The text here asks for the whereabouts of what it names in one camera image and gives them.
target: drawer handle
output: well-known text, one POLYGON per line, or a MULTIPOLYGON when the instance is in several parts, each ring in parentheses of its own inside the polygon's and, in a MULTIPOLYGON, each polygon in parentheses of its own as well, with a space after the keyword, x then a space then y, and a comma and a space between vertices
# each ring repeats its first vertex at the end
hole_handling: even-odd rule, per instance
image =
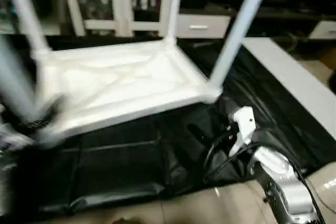
POLYGON ((197 30, 206 30, 209 26, 200 26, 200 25, 191 25, 189 26, 190 29, 197 29, 197 30))

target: black tarp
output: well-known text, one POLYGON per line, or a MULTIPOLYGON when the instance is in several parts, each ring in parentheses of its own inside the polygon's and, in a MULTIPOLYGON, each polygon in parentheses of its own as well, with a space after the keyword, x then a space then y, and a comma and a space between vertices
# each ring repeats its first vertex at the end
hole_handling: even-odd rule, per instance
MULTIPOLYGON (((34 76, 26 41, 17 36, 10 40, 34 76)), ((55 50, 132 41, 48 38, 55 50)), ((220 42, 196 48, 187 40, 179 44, 206 75, 222 47, 220 42)), ((52 150, 24 150, 12 172, 12 213, 24 216, 24 221, 45 219, 251 179, 242 160, 207 183, 197 176, 211 139, 223 130, 221 118, 242 106, 254 109, 253 141, 282 149, 306 174, 336 161, 335 140, 245 48, 240 49, 223 89, 215 104, 194 104, 74 136, 52 150), (191 129, 201 131, 202 141, 191 129)), ((217 152, 207 172, 226 158, 225 152, 217 152)))

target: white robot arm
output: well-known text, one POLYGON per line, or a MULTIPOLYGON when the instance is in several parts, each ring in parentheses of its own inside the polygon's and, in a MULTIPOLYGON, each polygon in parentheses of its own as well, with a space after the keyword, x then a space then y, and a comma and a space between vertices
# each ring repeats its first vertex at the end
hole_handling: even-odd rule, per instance
MULTIPOLYGON (((232 120, 238 124, 239 133, 229 156, 235 155, 244 145, 249 145, 256 129, 251 107, 239 109, 232 120)), ((247 168, 265 191, 279 224, 324 223, 309 188, 300 181, 284 155, 267 147, 258 147, 247 168)))

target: shelf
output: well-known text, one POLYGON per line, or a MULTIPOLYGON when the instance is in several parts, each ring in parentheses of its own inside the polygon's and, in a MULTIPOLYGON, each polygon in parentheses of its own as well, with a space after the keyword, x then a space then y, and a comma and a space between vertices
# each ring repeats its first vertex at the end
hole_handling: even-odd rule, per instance
MULTIPOLYGON (((260 8, 255 18, 276 18, 276 19, 300 19, 300 20, 336 20, 336 15, 326 15, 317 13, 300 13, 289 9, 274 9, 268 8, 263 10, 260 8)), ((219 5, 208 5, 204 9, 181 8, 180 14, 195 14, 195 15, 219 15, 236 17, 238 10, 230 7, 222 7, 219 5)))

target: glass cabinet door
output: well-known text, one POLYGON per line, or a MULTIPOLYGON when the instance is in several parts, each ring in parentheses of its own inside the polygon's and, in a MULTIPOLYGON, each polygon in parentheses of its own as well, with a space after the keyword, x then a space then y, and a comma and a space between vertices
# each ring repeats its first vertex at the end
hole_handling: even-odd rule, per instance
POLYGON ((126 30, 129 36, 164 36, 171 0, 124 0, 126 30))
POLYGON ((121 35, 119 0, 68 0, 77 35, 121 35))

